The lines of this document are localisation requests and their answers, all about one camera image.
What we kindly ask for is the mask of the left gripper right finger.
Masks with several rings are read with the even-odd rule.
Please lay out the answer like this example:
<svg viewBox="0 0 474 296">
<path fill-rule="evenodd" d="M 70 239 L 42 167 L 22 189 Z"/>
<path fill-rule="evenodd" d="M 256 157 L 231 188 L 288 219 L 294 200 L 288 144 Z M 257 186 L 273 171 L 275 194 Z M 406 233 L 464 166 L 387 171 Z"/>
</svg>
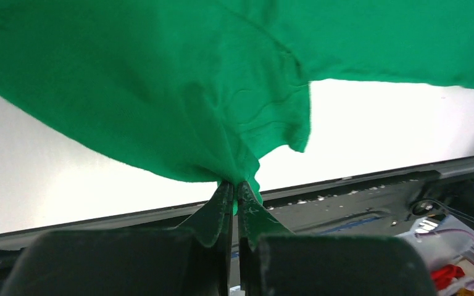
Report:
<svg viewBox="0 0 474 296">
<path fill-rule="evenodd" d="M 292 235 L 293 232 L 257 200 L 247 181 L 237 185 L 236 202 L 241 290 L 246 295 L 260 295 L 259 239 L 263 236 Z"/>
</svg>

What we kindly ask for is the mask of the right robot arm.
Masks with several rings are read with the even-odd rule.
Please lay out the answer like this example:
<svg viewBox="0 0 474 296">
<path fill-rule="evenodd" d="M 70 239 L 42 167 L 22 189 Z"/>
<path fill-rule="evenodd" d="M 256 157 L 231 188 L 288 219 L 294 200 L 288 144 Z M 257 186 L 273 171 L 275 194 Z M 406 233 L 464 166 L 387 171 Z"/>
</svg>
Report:
<svg viewBox="0 0 474 296">
<path fill-rule="evenodd" d="M 474 230 L 474 178 L 439 182 L 427 192 L 425 199 Z"/>
</svg>

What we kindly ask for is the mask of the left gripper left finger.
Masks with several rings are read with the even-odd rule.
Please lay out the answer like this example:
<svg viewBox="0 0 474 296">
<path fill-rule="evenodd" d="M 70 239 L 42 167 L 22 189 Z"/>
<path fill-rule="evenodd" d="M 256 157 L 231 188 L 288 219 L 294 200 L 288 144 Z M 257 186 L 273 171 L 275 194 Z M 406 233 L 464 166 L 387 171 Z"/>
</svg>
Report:
<svg viewBox="0 0 474 296">
<path fill-rule="evenodd" d="M 191 233 L 185 295 L 228 295 L 234 186 L 222 182 L 210 200 L 177 226 Z"/>
</svg>

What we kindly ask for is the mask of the green t shirt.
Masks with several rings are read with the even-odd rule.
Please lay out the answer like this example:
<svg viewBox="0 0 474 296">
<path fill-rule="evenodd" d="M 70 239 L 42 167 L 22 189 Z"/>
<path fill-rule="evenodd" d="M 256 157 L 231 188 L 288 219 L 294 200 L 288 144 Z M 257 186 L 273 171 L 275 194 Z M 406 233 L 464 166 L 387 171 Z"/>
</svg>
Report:
<svg viewBox="0 0 474 296">
<path fill-rule="evenodd" d="M 258 190 L 329 78 L 474 89 L 474 1 L 0 1 L 0 96 L 178 181 Z"/>
</svg>

